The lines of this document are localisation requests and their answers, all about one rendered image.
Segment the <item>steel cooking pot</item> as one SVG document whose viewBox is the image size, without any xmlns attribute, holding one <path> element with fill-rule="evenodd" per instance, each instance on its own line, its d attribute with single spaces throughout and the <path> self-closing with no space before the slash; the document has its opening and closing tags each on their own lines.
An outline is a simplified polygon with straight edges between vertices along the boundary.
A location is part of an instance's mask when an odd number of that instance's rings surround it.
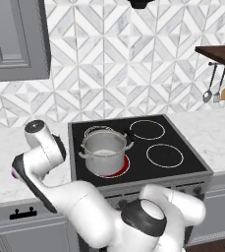
<svg viewBox="0 0 225 252">
<path fill-rule="evenodd" d="M 114 176 L 124 166 L 124 157 L 135 143 L 130 130 L 117 132 L 108 126 L 92 126 L 84 132 L 79 156 L 96 176 Z"/>
</svg>

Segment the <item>black electric hob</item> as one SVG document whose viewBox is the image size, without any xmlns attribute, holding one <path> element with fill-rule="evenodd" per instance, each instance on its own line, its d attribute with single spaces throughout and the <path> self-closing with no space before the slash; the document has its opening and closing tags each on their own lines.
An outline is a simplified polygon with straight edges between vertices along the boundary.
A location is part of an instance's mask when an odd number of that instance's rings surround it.
<svg viewBox="0 0 225 252">
<path fill-rule="evenodd" d="M 84 132 L 92 126 L 133 133 L 135 143 L 126 151 L 124 168 L 118 176 L 92 174 L 79 156 Z M 68 125 L 68 133 L 71 178 L 93 184 L 116 209 L 121 200 L 134 201 L 149 183 L 204 198 L 213 171 L 165 114 L 75 122 Z M 200 195 L 194 193 L 198 186 L 202 188 Z"/>
</svg>

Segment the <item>steel hanging ladle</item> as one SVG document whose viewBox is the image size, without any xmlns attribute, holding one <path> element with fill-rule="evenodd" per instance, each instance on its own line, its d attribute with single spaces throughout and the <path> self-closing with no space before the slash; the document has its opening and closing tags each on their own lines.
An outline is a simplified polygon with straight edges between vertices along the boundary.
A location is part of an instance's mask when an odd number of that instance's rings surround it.
<svg viewBox="0 0 225 252">
<path fill-rule="evenodd" d="M 217 63 L 216 62 L 209 62 L 208 63 L 209 66 L 212 66 L 213 67 L 213 72 L 212 72 L 212 75 L 211 75 L 211 80 L 210 80 L 210 84 L 209 84 L 209 87 L 208 87 L 208 90 L 203 94 L 203 97 L 202 97 L 202 100 L 204 103 L 208 103 L 212 97 L 212 92 L 211 92 L 211 86 L 212 86 L 212 83 L 213 83 L 213 80 L 214 80 L 214 77 L 215 77 L 215 72 L 216 72 L 216 69 L 217 69 Z"/>
</svg>

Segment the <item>steel hanging slotted turner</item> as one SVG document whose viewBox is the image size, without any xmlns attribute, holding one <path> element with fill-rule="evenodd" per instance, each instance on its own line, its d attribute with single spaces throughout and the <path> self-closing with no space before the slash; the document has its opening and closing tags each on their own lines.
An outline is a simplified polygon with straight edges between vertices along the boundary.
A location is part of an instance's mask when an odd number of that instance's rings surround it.
<svg viewBox="0 0 225 252">
<path fill-rule="evenodd" d="M 222 86 L 224 77 L 225 77 L 225 67 L 224 67 L 224 69 L 223 69 L 223 73 L 222 73 L 221 80 L 220 80 L 220 83 L 219 83 L 218 91 L 217 91 L 217 93 L 213 96 L 213 102 L 219 102 L 219 101 L 220 101 L 220 89 L 221 89 L 221 86 Z"/>
</svg>

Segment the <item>black range hood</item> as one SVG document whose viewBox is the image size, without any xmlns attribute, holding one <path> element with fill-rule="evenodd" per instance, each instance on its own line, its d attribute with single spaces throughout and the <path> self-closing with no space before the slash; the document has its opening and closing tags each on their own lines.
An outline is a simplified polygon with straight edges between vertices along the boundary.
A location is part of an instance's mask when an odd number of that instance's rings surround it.
<svg viewBox="0 0 225 252">
<path fill-rule="evenodd" d="M 128 0 L 134 9 L 141 10 L 144 9 L 149 2 L 154 0 Z"/>
</svg>

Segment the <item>dark wooden shelf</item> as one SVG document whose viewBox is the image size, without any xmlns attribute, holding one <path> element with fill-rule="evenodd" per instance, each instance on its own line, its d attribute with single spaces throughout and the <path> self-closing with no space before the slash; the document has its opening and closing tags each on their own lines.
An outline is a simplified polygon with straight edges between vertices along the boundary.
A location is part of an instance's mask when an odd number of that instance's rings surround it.
<svg viewBox="0 0 225 252">
<path fill-rule="evenodd" d="M 225 65 L 225 45 L 197 46 L 195 52 Z"/>
</svg>

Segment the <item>grey base cupboard door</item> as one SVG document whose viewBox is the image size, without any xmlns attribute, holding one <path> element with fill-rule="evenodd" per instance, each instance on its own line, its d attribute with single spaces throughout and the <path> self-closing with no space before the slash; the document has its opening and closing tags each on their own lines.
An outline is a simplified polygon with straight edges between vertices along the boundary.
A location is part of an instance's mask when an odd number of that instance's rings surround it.
<svg viewBox="0 0 225 252">
<path fill-rule="evenodd" d="M 225 189 L 206 193 L 204 203 L 206 217 L 193 228 L 189 246 L 225 238 Z"/>
<path fill-rule="evenodd" d="M 64 221 L 0 232 L 0 252 L 79 252 Z"/>
</svg>

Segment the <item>grey wall cupboard door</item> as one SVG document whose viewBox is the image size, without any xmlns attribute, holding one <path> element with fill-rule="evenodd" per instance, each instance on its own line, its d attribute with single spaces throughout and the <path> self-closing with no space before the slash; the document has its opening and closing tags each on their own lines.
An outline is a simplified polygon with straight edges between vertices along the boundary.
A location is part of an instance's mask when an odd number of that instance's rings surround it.
<svg viewBox="0 0 225 252">
<path fill-rule="evenodd" d="M 44 0 L 0 0 L 0 82 L 50 77 Z"/>
</svg>

